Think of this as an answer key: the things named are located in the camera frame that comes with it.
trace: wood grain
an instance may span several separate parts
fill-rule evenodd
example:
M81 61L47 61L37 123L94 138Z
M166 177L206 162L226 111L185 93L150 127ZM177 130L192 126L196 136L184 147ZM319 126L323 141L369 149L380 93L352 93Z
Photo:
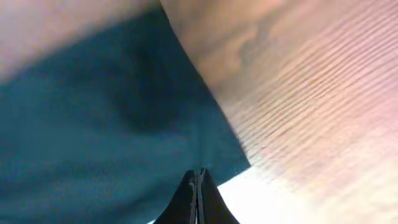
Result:
M398 223L398 2L181 2L162 3L259 177L308 204L284 223Z

